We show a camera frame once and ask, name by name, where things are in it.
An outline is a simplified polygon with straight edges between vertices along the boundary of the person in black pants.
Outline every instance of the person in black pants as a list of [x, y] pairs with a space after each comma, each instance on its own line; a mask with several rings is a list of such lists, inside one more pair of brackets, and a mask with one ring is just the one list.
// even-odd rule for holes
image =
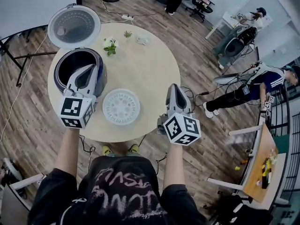
[[181, 2], [182, 0], [167, 0], [167, 7], [165, 8], [165, 11], [170, 15], [173, 15]]
[[278, 69], [277, 72], [265, 72], [264, 74], [256, 77], [249, 87], [249, 93], [244, 94], [242, 87], [239, 87], [237, 90], [226, 93], [212, 101], [205, 102], [203, 107], [205, 109], [205, 115], [208, 118], [212, 118], [213, 115], [219, 115], [219, 108], [230, 108], [235, 107], [244, 103], [247, 103], [251, 100], [260, 99], [260, 111], [262, 114], [266, 113], [266, 109], [264, 108], [264, 104], [266, 101], [266, 94], [272, 91], [277, 90], [285, 80], [288, 80], [290, 84], [297, 85], [300, 77], [300, 67], [298, 65], [294, 65], [289, 68]]

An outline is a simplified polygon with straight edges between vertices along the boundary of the white chair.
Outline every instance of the white chair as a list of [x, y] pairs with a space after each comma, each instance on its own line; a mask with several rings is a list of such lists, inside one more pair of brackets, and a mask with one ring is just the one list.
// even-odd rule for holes
[[39, 173], [35, 176], [4, 187], [1, 207], [1, 223], [3, 225], [27, 224], [27, 216], [31, 206], [19, 196], [17, 190], [24, 188], [31, 183], [38, 182], [43, 178], [43, 176], [43, 174]]

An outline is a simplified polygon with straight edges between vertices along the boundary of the power strip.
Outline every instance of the power strip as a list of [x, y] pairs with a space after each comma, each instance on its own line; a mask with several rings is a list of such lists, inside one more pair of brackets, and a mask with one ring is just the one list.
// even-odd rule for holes
[[128, 16], [128, 15], [122, 15], [122, 18], [123, 18], [124, 20], [130, 20], [130, 21], [133, 21], [133, 17], [130, 17], [130, 16]]

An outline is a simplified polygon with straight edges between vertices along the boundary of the small potted plant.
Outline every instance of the small potted plant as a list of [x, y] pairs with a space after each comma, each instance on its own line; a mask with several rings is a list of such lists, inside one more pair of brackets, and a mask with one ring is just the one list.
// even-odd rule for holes
[[125, 31], [125, 32], [124, 32], [124, 37], [127, 38], [127, 39], [126, 39], [127, 42], [130, 41], [129, 38], [130, 38], [131, 36], [132, 36], [132, 32], [130, 32], [130, 31], [129, 31], [129, 32], [128, 32], [128, 31]]
[[103, 42], [103, 49], [104, 51], [107, 52], [107, 56], [110, 55], [115, 55], [116, 54], [116, 48], [119, 46], [118, 41], [116, 41], [115, 39], [113, 39], [112, 36], [110, 36], [109, 38], [104, 38], [104, 42]]
[[132, 35], [132, 32], [127, 32], [127, 31], [125, 31], [124, 32], [124, 37], [126, 37], [126, 38], [130, 38], [131, 37], [131, 35]]

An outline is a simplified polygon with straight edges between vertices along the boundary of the white plate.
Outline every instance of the white plate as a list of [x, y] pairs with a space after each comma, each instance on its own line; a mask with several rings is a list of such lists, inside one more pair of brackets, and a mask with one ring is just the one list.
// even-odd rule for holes
[[103, 100], [105, 118], [116, 125], [132, 123], [140, 113], [140, 101], [136, 94], [127, 89], [115, 89]]

